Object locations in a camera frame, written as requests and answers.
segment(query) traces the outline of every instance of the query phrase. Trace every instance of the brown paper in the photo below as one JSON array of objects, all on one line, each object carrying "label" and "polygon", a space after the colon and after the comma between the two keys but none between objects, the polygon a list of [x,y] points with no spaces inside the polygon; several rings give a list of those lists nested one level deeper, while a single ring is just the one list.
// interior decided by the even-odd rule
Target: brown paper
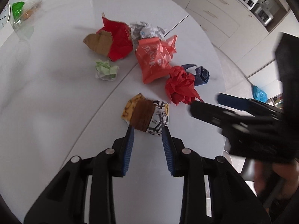
[{"label": "brown paper", "polygon": [[98,34],[87,35],[83,42],[94,52],[108,56],[112,45],[112,35],[110,32],[101,30]]},{"label": "brown paper", "polygon": [[155,108],[156,105],[151,100],[138,101],[133,112],[130,125],[137,130],[146,132],[150,125]]}]

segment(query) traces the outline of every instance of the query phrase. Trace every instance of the red tissue paper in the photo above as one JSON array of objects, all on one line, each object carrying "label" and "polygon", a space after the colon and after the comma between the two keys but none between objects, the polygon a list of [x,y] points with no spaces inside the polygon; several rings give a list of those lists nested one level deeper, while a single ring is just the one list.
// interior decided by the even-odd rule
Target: red tissue paper
[{"label": "red tissue paper", "polygon": [[104,27],[97,34],[106,31],[112,36],[112,44],[107,56],[112,61],[125,58],[133,50],[130,26],[124,22],[111,21],[105,18],[104,15],[102,18]]},{"label": "red tissue paper", "polygon": [[175,105],[178,105],[180,102],[189,105],[195,101],[195,98],[203,102],[198,92],[194,89],[195,77],[193,74],[185,72],[181,66],[174,66],[170,69],[169,76],[165,90],[167,96]]},{"label": "red tissue paper", "polygon": [[144,84],[169,74],[171,65],[168,62],[176,53],[176,38],[177,36],[174,35],[167,40],[154,37],[138,41],[135,55],[142,70]]}]

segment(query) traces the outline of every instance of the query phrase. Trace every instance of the crumpled white paper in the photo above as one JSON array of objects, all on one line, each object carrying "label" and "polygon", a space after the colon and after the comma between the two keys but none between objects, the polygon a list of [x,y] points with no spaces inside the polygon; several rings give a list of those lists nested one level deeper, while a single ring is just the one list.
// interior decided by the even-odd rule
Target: crumpled white paper
[{"label": "crumpled white paper", "polygon": [[167,29],[162,29],[160,27],[153,27],[151,24],[146,22],[134,22],[130,23],[130,27],[133,30],[133,41],[135,44],[138,43],[138,40],[140,39],[146,39],[146,38],[153,38],[153,37],[159,37],[160,39],[163,39]]}]

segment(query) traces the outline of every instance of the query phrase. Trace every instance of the crumpled snack wrapper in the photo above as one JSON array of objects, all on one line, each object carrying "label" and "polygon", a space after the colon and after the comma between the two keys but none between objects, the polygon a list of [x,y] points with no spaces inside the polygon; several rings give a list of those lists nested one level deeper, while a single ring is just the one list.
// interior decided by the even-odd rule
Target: crumpled snack wrapper
[{"label": "crumpled snack wrapper", "polygon": [[174,66],[169,73],[170,78],[167,79],[165,90],[170,100],[178,105],[180,102],[191,104],[195,98],[200,98],[198,92],[194,89],[195,77],[191,73],[185,72],[181,66]]},{"label": "crumpled snack wrapper", "polygon": [[89,34],[83,42],[94,52],[116,61],[125,58],[132,50],[131,28],[124,22],[111,21],[102,14],[104,27]]},{"label": "crumpled snack wrapper", "polygon": [[133,29],[133,40],[135,44],[138,44],[138,40],[146,38],[158,37],[163,39],[167,32],[167,29],[163,29],[158,26],[155,28],[146,22],[130,23],[130,27]]},{"label": "crumpled snack wrapper", "polygon": [[146,100],[139,93],[128,101],[121,118],[137,130],[161,136],[169,122],[168,106],[163,101]]},{"label": "crumpled snack wrapper", "polygon": [[176,53],[174,35],[167,40],[160,40],[158,37],[139,40],[135,51],[138,63],[142,70],[142,80],[148,84],[157,78],[169,74],[171,65],[169,62]]},{"label": "crumpled snack wrapper", "polygon": [[109,61],[96,61],[96,74],[97,79],[102,79],[106,81],[114,81],[116,79],[117,71],[119,70],[118,66],[111,66]]},{"label": "crumpled snack wrapper", "polygon": [[194,66],[196,67],[195,74],[193,74],[193,76],[195,77],[194,86],[196,87],[199,85],[207,84],[207,82],[209,81],[209,78],[210,78],[210,72],[206,68],[204,68],[203,66],[197,66],[195,64],[182,65],[182,67],[184,68],[185,71],[188,68],[191,68]]}]

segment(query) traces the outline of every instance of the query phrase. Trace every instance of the white table surface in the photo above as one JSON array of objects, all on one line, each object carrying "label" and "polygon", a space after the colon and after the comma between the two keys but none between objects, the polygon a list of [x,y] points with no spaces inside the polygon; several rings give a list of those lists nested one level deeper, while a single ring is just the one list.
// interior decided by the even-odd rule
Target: white table surface
[{"label": "white table surface", "polygon": [[[94,60],[104,57],[83,38],[102,27],[102,12],[128,24],[174,28],[166,36],[178,35],[172,65],[210,70],[208,84],[196,87],[205,102],[215,104],[215,95],[225,91],[212,44],[171,0],[44,1],[35,19],[0,48],[0,193],[20,220],[66,160],[95,156],[124,136],[127,124],[120,115],[129,98],[141,92],[168,100],[166,78],[144,85],[134,53],[116,62],[116,81],[95,79]],[[225,141],[217,128],[191,118],[187,107],[170,105],[172,135],[202,156],[221,155]],[[114,186],[118,223],[178,222],[182,179],[167,171],[161,138],[135,131],[129,172]]]}]

